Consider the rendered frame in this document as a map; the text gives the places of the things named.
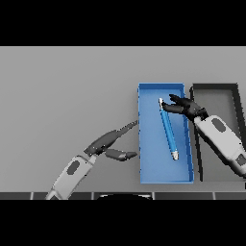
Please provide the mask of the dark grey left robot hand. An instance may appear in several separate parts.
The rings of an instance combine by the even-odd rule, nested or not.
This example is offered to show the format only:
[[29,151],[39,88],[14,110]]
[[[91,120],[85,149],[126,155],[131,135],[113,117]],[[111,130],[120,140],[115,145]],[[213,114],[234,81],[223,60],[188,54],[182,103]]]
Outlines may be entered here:
[[93,155],[99,156],[105,154],[108,158],[125,161],[136,156],[136,152],[124,152],[116,149],[111,149],[114,142],[126,134],[132,127],[137,124],[137,121],[131,122],[121,128],[120,130],[112,130],[106,134],[100,136],[94,140],[87,148],[85,148],[85,153],[91,157]]

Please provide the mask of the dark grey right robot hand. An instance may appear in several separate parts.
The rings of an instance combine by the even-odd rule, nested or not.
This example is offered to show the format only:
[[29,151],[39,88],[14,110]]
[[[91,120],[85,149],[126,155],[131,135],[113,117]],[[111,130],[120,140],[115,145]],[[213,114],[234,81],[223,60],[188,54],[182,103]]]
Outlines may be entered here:
[[171,105],[165,102],[160,103],[164,111],[184,114],[191,122],[194,122],[196,117],[200,117],[202,120],[209,117],[205,108],[201,108],[189,98],[181,98],[178,95],[170,94],[170,100],[173,101]]

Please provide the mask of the blue pipe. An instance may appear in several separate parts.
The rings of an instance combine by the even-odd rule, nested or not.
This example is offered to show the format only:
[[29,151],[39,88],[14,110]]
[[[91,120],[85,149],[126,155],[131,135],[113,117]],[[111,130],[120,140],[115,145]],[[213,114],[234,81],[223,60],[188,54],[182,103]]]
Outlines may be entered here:
[[173,134],[171,122],[169,119],[168,112],[163,109],[163,99],[159,99],[159,104],[160,104],[160,117],[161,121],[163,124],[163,128],[165,130],[168,146],[170,149],[171,156],[173,160],[178,160],[179,159],[179,151],[176,145],[175,137]]

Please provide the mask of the dark grey bin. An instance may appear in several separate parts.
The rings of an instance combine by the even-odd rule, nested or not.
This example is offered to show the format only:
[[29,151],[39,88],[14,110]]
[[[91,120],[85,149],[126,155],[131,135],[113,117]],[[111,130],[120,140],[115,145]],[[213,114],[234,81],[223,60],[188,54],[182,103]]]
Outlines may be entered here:
[[[217,115],[225,121],[239,138],[239,146],[246,151],[246,125],[240,104],[237,84],[194,84],[190,88],[191,98],[204,107],[209,116]],[[222,152],[206,143],[194,130],[200,180],[202,182],[245,182],[246,174],[239,176]]]

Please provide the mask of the blue bin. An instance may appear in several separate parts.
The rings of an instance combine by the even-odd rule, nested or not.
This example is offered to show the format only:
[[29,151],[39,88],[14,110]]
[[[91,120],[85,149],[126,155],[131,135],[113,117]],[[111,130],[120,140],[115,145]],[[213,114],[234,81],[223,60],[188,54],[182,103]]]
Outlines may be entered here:
[[139,83],[138,145],[142,184],[192,184],[194,181],[188,119],[169,113],[179,159],[173,160],[160,116],[159,99],[171,104],[170,94],[185,97],[183,83]]

